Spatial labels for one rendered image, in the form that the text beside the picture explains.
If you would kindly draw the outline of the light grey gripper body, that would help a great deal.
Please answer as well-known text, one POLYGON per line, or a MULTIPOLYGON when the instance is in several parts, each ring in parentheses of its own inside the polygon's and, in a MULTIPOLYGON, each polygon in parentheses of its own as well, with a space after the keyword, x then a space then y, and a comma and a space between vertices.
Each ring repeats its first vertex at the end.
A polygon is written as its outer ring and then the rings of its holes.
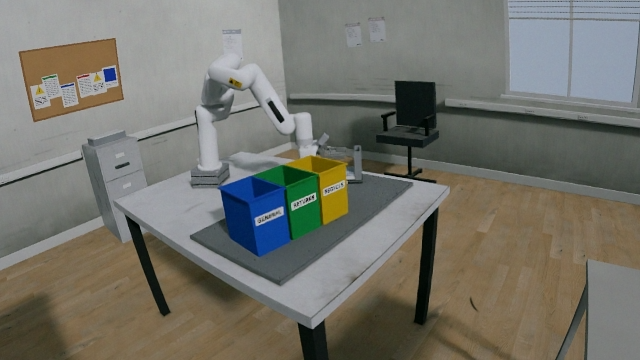
MULTIPOLYGON (((312 145, 312 144, 311 144, 312 145)), ((313 155, 313 156, 317 156, 317 149, 319 148, 319 143, 317 143, 315 146, 311 146, 311 145, 307 145, 307 146, 297 146, 300 147, 298 150, 298 154, 299 154, 299 159, 307 157, 309 155, 313 155)))

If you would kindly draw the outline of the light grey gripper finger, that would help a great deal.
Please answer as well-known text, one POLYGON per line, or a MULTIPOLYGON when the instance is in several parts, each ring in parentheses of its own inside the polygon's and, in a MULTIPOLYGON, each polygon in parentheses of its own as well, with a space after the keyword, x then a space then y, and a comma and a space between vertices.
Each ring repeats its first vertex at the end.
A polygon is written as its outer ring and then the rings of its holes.
MULTIPOLYGON (((320 150, 322 150, 322 148, 323 148, 325 151, 328 151, 328 150, 329 150, 329 148, 327 147, 327 143, 324 143, 322 146, 321 146, 321 145, 319 145, 319 147, 320 147, 320 150)), ((336 148, 330 148, 330 149, 331 149, 331 150, 336 150, 336 152, 346 152, 346 147, 336 147, 336 148)))
POLYGON ((325 150, 320 150, 320 147, 317 149, 317 154, 322 158, 334 158, 334 159, 345 159, 345 155, 325 155, 325 150))

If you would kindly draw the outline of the yellow recycle bin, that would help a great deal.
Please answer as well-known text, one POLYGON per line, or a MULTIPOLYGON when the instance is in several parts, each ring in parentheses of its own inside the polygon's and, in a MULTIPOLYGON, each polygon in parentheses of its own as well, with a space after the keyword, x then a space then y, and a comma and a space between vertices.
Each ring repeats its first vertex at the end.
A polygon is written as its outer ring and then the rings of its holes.
POLYGON ((310 155, 283 165, 319 174, 317 184, 322 225, 348 213, 348 163, 310 155))

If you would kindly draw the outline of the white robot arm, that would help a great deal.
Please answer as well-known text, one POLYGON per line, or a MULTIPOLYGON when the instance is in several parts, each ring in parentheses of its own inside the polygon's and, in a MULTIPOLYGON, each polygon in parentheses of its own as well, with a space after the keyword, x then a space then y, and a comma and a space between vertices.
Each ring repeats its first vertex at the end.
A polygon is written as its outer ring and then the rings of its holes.
POLYGON ((280 134, 290 135, 295 132, 297 146, 315 146, 317 143, 322 146, 328 140, 329 136, 324 132, 317 142, 313 142, 311 115, 299 113, 290 116, 259 66, 251 63, 238 70, 240 63, 237 54, 224 54, 206 72, 201 94, 203 104, 195 109, 199 170, 212 171, 222 167, 218 158, 217 131, 212 122, 229 117, 234 90, 244 91, 249 88, 280 134))

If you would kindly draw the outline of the green returns bin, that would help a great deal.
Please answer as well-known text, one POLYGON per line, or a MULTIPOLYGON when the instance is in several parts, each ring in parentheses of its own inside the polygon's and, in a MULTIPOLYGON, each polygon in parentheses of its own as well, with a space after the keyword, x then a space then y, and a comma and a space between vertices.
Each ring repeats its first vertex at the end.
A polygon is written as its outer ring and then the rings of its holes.
POLYGON ((321 227, 319 174, 280 165, 252 176, 286 187, 284 197, 291 240, 321 227))

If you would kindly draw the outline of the blue storage bin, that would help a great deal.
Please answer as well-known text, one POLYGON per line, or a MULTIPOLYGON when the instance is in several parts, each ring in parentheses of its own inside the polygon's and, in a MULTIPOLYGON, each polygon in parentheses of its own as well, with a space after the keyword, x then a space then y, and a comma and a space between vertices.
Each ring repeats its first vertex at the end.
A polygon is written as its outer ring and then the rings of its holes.
POLYGON ((289 243, 285 189, 255 176, 218 187, 230 239, 258 257, 289 243))

